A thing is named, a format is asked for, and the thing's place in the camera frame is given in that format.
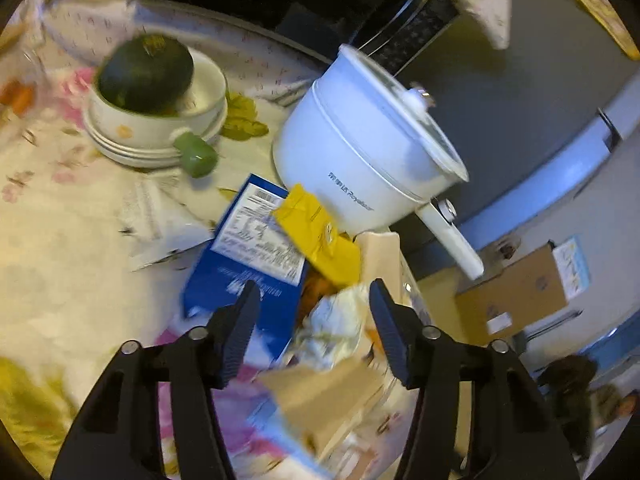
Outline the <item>dark green squash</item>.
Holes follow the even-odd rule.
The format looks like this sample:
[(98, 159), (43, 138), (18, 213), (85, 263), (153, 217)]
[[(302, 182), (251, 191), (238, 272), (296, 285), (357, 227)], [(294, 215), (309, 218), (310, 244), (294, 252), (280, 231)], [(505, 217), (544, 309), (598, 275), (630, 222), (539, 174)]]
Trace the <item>dark green squash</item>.
[(123, 42), (105, 61), (96, 86), (122, 110), (141, 114), (169, 110), (189, 89), (194, 62), (175, 38), (144, 34)]

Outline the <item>clear plastic bottle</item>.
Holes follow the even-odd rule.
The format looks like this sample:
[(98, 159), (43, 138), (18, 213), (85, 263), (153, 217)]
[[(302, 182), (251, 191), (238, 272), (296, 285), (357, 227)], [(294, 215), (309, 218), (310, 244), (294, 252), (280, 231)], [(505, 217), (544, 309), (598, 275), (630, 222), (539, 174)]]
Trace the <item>clear plastic bottle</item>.
[(414, 279), (405, 261), (401, 263), (402, 301), (407, 307), (413, 308), (423, 325), (431, 325), (432, 318), (424, 302), (418, 283)]

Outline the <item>glass jar with oranges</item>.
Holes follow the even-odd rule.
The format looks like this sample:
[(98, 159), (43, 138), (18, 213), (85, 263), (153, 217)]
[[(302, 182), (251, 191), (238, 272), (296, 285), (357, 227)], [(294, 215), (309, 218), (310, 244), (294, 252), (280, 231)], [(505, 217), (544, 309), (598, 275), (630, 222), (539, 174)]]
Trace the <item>glass jar with oranges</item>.
[(2, 126), (35, 117), (42, 107), (47, 90), (46, 73), (34, 50), (12, 47), (2, 53)]

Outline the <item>upper cardboard box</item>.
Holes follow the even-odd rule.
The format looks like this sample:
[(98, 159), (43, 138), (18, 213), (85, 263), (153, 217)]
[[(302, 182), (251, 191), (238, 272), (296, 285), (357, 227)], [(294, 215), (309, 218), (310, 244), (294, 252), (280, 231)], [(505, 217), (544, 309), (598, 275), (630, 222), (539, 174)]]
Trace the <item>upper cardboard box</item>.
[(486, 346), (509, 338), (568, 305), (553, 249), (545, 244), (457, 294), (460, 323), (470, 344)]

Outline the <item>yellow fridge magnet sticker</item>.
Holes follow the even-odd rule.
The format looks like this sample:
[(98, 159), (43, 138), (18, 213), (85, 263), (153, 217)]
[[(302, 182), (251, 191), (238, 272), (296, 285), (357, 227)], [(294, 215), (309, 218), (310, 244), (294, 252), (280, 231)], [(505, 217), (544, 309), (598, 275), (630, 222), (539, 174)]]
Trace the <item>yellow fridge magnet sticker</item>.
[(638, 61), (639, 49), (608, 0), (576, 0), (606, 30), (628, 58)]

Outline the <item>blue white carton box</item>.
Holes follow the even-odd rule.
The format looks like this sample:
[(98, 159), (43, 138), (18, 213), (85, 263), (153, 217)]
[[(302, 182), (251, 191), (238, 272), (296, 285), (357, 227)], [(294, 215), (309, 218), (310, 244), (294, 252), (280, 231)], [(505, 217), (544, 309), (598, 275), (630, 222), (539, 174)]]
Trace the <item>blue white carton box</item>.
[(245, 361), (281, 364), (294, 334), (306, 259), (272, 213), (288, 196), (252, 174), (235, 195), (182, 292), (182, 316), (200, 318), (233, 304), (247, 281), (260, 290), (260, 309)]

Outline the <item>stacked white ceramic bowls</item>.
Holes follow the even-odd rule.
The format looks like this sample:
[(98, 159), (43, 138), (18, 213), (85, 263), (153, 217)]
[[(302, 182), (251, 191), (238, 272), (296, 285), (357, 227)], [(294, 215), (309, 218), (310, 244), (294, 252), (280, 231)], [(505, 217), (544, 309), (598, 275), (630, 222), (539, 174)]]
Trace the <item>stacked white ceramic bowls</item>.
[(194, 74), (168, 115), (121, 110), (90, 87), (82, 110), (89, 139), (107, 158), (138, 169), (179, 167), (198, 179), (218, 164), (214, 141), (228, 115), (227, 79), (206, 54), (191, 48)]

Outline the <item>yellow snack wrapper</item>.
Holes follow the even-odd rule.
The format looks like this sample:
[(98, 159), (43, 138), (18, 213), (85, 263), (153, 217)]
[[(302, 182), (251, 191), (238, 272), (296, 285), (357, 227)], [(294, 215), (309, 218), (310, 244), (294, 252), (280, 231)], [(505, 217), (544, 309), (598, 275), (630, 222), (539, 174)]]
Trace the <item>yellow snack wrapper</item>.
[(294, 185), (272, 216), (299, 252), (333, 285), (341, 288), (360, 282), (359, 247), (341, 236), (336, 221), (314, 194)]

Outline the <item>grey double-door refrigerator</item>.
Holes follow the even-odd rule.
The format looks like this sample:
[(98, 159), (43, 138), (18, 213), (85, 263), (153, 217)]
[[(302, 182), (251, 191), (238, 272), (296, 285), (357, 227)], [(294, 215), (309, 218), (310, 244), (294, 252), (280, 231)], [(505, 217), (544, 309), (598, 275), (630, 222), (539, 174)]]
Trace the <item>grey double-door refrigerator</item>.
[(431, 114), (469, 170), (446, 199), (476, 249), (576, 188), (639, 121), (638, 63), (576, 0), (512, 0), (504, 50), (457, 18), (399, 78), (434, 96)]

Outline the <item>blue white wall poster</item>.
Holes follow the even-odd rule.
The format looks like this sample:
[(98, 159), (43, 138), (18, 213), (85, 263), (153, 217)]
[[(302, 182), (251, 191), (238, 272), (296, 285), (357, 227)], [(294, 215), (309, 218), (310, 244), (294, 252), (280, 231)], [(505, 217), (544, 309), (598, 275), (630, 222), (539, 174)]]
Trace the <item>blue white wall poster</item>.
[(572, 301), (587, 290), (591, 283), (587, 260), (577, 236), (571, 236), (552, 249), (565, 298)]

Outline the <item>floral tablecloth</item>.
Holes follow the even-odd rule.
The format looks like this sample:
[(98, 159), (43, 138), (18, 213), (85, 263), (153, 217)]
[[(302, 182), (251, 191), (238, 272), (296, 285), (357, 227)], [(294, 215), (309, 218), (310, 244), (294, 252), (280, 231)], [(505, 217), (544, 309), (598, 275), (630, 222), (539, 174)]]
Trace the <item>floral tablecloth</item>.
[(1, 145), (1, 419), (40, 478), (116, 344), (152, 339), (178, 304), (181, 257), (128, 268), (116, 217), (134, 173), (81, 132), (90, 67), (141, 29), (114, 0), (23, 0), (13, 23), (43, 60), (49, 103)]

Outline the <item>orange peel piece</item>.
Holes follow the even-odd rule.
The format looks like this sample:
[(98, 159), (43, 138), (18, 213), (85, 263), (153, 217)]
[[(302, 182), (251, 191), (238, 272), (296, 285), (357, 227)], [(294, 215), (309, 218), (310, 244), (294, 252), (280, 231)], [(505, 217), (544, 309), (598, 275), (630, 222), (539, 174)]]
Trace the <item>orange peel piece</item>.
[(338, 288), (312, 266), (307, 271), (304, 279), (297, 308), (295, 327), (299, 328), (303, 326), (304, 319), (314, 310), (314, 307), (322, 298), (333, 296), (337, 292)]

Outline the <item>white tissue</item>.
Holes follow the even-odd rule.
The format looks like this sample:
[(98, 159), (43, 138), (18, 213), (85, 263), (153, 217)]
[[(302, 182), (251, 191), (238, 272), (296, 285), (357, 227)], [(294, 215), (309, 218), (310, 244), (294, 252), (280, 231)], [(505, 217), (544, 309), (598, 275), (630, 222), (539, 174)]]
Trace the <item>white tissue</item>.
[(370, 321), (369, 291), (365, 284), (325, 296), (303, 319), (293, 339), (299, 364), (327, 372), (347, 359), (364, 360), (372, 341), (366, 333)]

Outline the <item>brown paper bag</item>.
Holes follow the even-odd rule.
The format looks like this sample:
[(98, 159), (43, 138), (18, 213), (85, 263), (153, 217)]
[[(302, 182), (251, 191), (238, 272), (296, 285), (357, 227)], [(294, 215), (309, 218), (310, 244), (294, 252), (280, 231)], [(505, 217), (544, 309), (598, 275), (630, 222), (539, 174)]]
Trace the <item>brown paper bag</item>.
[[(399, 235), (367, 232), (356, 237), (356, 245), (361, 252), (363, 278), (358, 284), (365, 284), (369, 290), (379, 278), (392, 298), (402, 302)], [(314, 457), (326, 457), (336, 448), (394, 381), (372, 313), (366, 333), (372, 348), (364, 360), (347, 359), (332, 370), (317, 372), (299, 364), (292, 351), (290, 365), (259, 376), (294, 438)]]

